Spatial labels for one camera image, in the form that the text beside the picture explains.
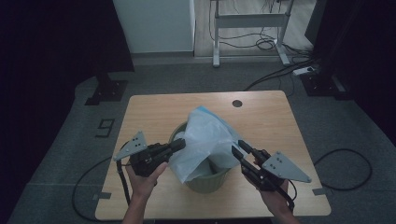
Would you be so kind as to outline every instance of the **black curtain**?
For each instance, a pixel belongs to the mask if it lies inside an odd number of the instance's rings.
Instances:
[[[351,12],[358,12],[337,39]],[[336,75],[348,98],[366,112],[396,146],[396,20],[393,0],[327,1],[314,48],[322,70]]]
[[[134,71],[112,0],[0,3],[1,210],[7,221],[81,81]]]

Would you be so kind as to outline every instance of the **metal stand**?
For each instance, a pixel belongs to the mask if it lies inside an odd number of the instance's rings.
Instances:
[[[294,0],[290,0],[288,9],[285,14],[280,13],[264,13],[251,15],[220,15],[219,14],[219,0],[216,1],[215,11],[215,40],[213,44],[213,66],[220,66],[219,59],[219,29],[222,28],[252,28],[252,27],[280,27],[279,38],[274,40],[277,53],[284,65],[289,65],[290,61],[285,53],[285,48],[282,46],[283,38],[285,37],[286,29],[288,27],[291,8]]]
[[[91,63],[92,72],[96,74],[98,86],[85,105],[99,105],[100,102],[119,102],[128,84],[127,80],[111,80],[108,73],[97,63]]]
[[[319,75],[300,75],[308,96],[335,96],[339,94],[331,78],[323,78]]]

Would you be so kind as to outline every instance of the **electrical cord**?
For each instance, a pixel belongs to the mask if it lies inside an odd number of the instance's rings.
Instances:
[[[292,96],[294,94],[294,89],[295,89],[294,88],[294,79],[291,76],[291,73],[289,73],[289,77],[290,77],[290,80],[291,80],[291,93],[287,94],[286,97]]]
[[[280,79],[280,77],[277,77],[277,79],[279,80],[279,85],[277,85],[277,89],[280,90],[280,87],[282,86],[282,79]]]
[[[122,150],[128,143],[129,143],[129,141],[124,143],[124,145],[122,145],[120,150]],[[122,164],[121,161],[116,161],[116,164],[117,164],[117,173],[120,176],[122,188],[124,190],[125,200],[126,200],[127,205],[129,205],[131,203],[131,197],[129,196],[128,184],[127,184],[125,175],[122,171],[122,166],[128,166],[130,164]]]
[[[296,186],[294,185],[294,183],[291,182],[291,180],[289,180],[289,183],[291,183],[291,185],[292,185],[293,188],[294,188],[295,194],[294,194],[294,197],[292,198],[292,200],[294,201],[294,200],[297,198],[297,188],[296,188]]]
[[[102,163],[104,163],[105,161],[108,161],[108,160],[110,160],[110,159],[111,159],[111,156],[110,156],[110,157],[107,157],[107,158],[105,158],[105,159],[103,159],[103,160],[101,160],[101,161],[99,161],[98,163],[96,163],[93,167],[91,167],[89,170],[87,170],[87,171],[79,178],[79,180],[77,181],[76,185],[73,187],[73,193],[72,193],[72,206],[73,206],[73,210],[76,212],[76,214],[77,214],[79,217],[82,217],[82,218],[85,219],[85,220],[92,221],[92,222],[120,222],[119,220],[99,220],[99,219],[96,219],[96,218],[86,217],[86,216],[84,216],[81,212],[79,212],[79,210],[78,210],[78,208],[77,208],[77,206],[76,206],[76,192],[77,192],[77,187],[78,187],[79,183],[81,182],[81,180],[82,180],[90,171],[92,171],[94,168],[96,168],[96,167],[99,166],[100,164],[102,164]]]
[[[288,208],[293,213],[294,210],[294,200],[289,196],[289,194],[283,190],[279,185],[274,184],[270,179],[268,179],[268,183],[270,183],[275,190],[288,202]]]
[[[264,2],[264,4],[262,5],[262,9],[260,10],[260,12],[264,12],[264,10],[265,10],[265,8],[268,6],[268,2],[269,2],[270,0],[266,0],[265,2]]]
[[[331,155],[331,154],[333,154],[335,152],[339,152],[339,151],[348,151],[348,152],[352,152],[352,153],[355,153],[358,156],[360,156],[365,162],[367,162],[368,167],[369,167],[369,174],[366,176],[366,178],[363,181],[361,181],[359,184],[357,184],[357,185],[355,185],[355,186],[353,186],[351,188],[338,188],[338,187],[334,187],[334,186],[331,186],[331,185],[329,185],[327,183],[323,183],[323,182],[320,181],[321,185],[325,186],[325,187],[327,187],[329,189],[335,189],[335,190],[340,190],[340,191],[348,191],[348,190],[358,189],[361,186],[365,185],[370,180],[370,178],[371,178],[371,176],[373,174],[373,167],[372,167],[371,163],[369,162],[369,160],[367,160],[367,158],[365,158],[362,154],[360,154],[359,152],[357,152],[355,150],[352,150],[352,149],[349,149],[349,148],[338,148],[338,149],[335,149],[333,151],[330,151],[330,152],[324,154],[322,157],[320,157],[317,161],[314,162],[314,165],[317,165],[318,163],[320,163],[323,159],[325,159],[329,155]]]
[[[285,43],[283,43],[282,45],[290,53],[296,53],[296,54],[304,55],[304,56],[308,56],[308,57],[312,55],[312,51],[311,50],[308,50],[308,49],[295,49],[295,48],[292,48],[291,46],[289,46],[289,45],[287,45]]]
[[[297,62],[294,61],[295,58],[306,58],[306,59],[309,59],[310,57],[304,56],[304,55],[302,55],[302,56],[294,56],[294,57],[291,57],[291,61],[293,62],[293,64],[296,64],[296,63],[297,63]]]
[[[280,12],[280,8],[282,7],[282,1],[277,1],[279,3],[279,9],[277,10],[277,13]]]
[[[235,0],[233,0],[233,9],[235,9],[235,11],[236,11],[238,14],[240,14],[239,11],[238,11],[238,9],[236,9]]]
[[[273,0],[273,4],[272,4],[271,7],[270,7],[270,13],[272,13],[272,9],[273,9],[273,7],[274,7],[274,3],[275,3],[275,0]]]
[[[255,86],[255,85],[257,85],[257,84],[259,84],[259,83],[261,83],[261,82],[264,82],[265,80],[268,80],[268,79],[274,78],[274,77],[282,77],[282,76],[285,76],[285,75],[291,73],[293,70],[298,69],[298,68],[301,68],[301,67],[304,67],[304,66],[307,66],[307,65],[309,65],[309,64],[311,64],[311,63],[314,63],[315,61],[316,61],[315,59],[310,59],[310,60],[307,60],[307,61],[304,61],[304,62],[301,62],[301,63],[296,63],[296,64],[293,64],[293,65],[291,65],[291,66],[282,68],[282,69],[280,69],[280,70],[277,70],[277,71],[275,71],[275,72],[273,72],[273,73],[270,73],[270,74],[268,74],[268,75],[266,75],[266,76],[264,76],[264,77],[261,77],[261,78],[257,79],[256,81],[252,82],[252,83],[251,83],[250,85],[248,85],[243,91],[249,91],[250,88],[252,88],[253,86]]]

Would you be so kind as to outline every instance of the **black device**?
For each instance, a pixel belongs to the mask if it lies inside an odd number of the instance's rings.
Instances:
[[[147,147],[147,149],[131,155],[129,162],[131,163],[134,173],[148,177],[154,172],[157,167],[169,161],[169,158],[177,151],[186,146],[184,139],[177,139],[170,144],[154,144]]]
[[[145,136],[138,132],[129,142],[125,143],[120,152],[113,158],[117,163],[117,172],[120,175],[126,202],[131,202],[128,185],[122,171],[121,159],[129,157],[126,165],[131,165],[136,175],[148,177],[157,167],[169,161],[169,158],[177,151],[186,146],[186,141],[179,138],[169,144],[156,143],[147,146]]]
[[[251,153],[256,165],[260,167],[257,169],[245,160],[244,155],[236,147],[232,146],[233,155],[241,162],[242,174],[261,191],[277,191],[288,201],[289,209],[292,212],[294,209],[293,199],[280,186],[287,179],[311,182],[311,178],[281,152],[271,156],[265,149],[253,148],[243,140],[238,141],[238,146],[244,149],[247,154]]]

